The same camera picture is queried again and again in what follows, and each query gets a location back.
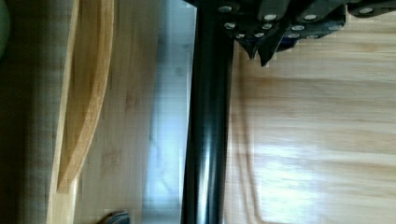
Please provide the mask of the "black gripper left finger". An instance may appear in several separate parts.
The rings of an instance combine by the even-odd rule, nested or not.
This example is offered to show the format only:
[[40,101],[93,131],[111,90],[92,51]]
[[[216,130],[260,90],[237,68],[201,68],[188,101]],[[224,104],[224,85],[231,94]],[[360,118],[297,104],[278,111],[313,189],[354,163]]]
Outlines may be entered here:
[[261,0],[221,0],[218,3],[219,25],[253,59],[264,38],[262,21],[257,18]]

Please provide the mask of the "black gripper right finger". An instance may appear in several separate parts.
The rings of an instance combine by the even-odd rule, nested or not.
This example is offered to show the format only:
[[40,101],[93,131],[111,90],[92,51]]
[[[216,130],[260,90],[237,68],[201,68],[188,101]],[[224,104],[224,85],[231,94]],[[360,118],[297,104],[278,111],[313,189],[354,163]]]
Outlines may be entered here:
[[322,38],[345,23],[344,0],[290,0],[285,14],[259,41],[261,66],[267,65],[276,52],[292,49],[299,40]]

